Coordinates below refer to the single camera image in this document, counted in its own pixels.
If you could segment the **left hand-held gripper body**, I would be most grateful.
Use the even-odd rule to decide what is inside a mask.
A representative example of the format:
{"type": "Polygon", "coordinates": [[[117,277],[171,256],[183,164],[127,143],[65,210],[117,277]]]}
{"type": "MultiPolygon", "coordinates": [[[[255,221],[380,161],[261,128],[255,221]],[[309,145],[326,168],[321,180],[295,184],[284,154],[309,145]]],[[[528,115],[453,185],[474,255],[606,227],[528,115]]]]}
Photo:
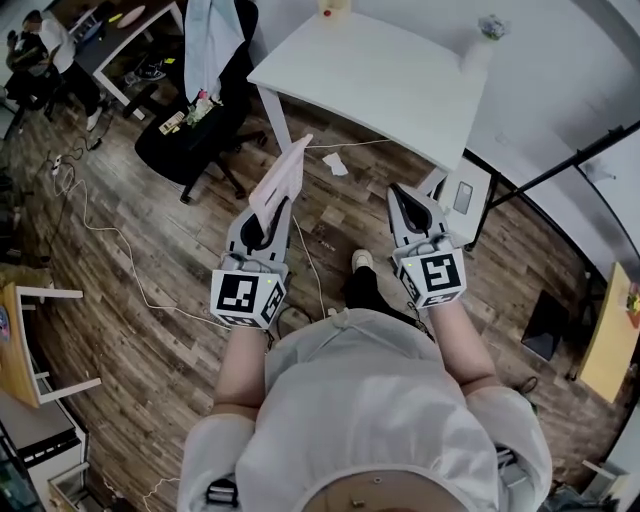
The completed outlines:
{"type": "Polygon", "coordinates": [[[267,330],[285,295],[285,263],[226,252],[212,272],[210,312],[228,327],[267,330]]]}

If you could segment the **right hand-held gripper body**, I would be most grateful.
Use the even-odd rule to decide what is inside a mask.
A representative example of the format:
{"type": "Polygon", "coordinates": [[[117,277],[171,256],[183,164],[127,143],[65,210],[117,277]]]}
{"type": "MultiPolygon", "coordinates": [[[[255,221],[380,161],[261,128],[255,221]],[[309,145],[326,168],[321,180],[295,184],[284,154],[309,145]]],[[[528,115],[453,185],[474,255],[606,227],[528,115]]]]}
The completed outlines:
{"type": "Polygon", "coordinates": [[[391,258],[394,275],[417,309],[451,302],[467,288],[463,251],[448,233],[396,248],[391,258]]]}

